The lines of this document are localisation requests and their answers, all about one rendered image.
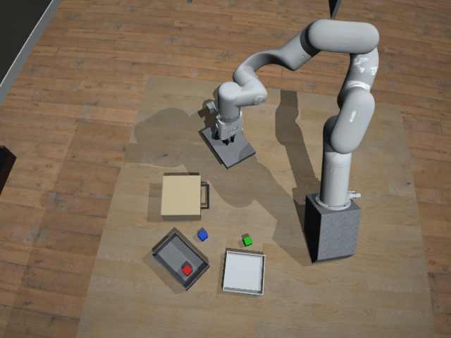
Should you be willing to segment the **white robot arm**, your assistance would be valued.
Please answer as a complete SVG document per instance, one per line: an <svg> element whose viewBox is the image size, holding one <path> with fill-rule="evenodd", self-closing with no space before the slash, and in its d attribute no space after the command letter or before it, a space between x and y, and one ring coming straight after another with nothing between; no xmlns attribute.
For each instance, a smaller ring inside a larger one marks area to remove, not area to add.
<svg viewBox="0 0 451 338"><path fill-rule="evenodd" d="M373 116L370 93L378 70L378 30L369 23L320 19L307 25L281 48L255 53L233 73L233 82L218 88L218 99L206 104L217 120L234 123L241 106L267 99L267 91L255 73L264 65L277 64L295 71L320 51L350 54L350 66L339 92L338 115L323 126L321 189L315 202L324 209L348 208L361 194L348 191L352 153L360 144ZM317 201L318 200L318 201Z"/></svg>

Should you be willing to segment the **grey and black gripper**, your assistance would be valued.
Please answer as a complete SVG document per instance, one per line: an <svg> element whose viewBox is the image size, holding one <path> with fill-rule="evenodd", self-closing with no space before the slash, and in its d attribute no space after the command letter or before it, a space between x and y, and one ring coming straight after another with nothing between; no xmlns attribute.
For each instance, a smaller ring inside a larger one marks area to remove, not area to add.
<svg viewBox="0 0 451 338"><path fill-rule="evenodd" d="M244 127L244 120L242 116L242 111L240 111L240 117L234 123L225 123L220 119L215 122L215 140L222 140L223 143L228 145L228 138L230 137L231 142L234 142L235 135L241 132Z"/></svg>

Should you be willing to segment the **red block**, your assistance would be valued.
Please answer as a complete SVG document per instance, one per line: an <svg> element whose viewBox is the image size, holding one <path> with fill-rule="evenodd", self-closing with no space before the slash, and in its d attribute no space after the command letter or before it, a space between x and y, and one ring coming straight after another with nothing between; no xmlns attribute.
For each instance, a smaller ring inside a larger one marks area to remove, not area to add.
<svg viewBox="0 0 451 338"><path fill-rule="evenodd" d="M190 273L192 272L192 269L189 265L186 265L183 269L182 272L188 277L190 275Z"/></svg>

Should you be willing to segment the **green block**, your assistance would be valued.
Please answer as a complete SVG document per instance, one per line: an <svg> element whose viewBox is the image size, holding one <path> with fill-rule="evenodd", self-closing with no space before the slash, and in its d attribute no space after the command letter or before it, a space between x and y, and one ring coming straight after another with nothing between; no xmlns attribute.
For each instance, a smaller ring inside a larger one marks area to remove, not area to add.
<svg viewBox="0 0 451 338"><path fill-rule="evenodd" d="M250 236L243 238L243 243L246 246L252 245L253 241Z"/></svg>

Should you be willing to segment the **blue block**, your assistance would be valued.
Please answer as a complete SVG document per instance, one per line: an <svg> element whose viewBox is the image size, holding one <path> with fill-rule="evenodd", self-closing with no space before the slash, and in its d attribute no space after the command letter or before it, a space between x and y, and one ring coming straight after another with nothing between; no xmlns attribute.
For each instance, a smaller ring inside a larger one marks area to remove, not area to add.
<svg viewBox="0 0 451 338"><path fill-rule="evenodd" d="M202 230L199 234L198 234L198 237L201 239L201 241L203 242L205 239L207 239L208 238L208 234L204 231L204 230Z"/></svg>

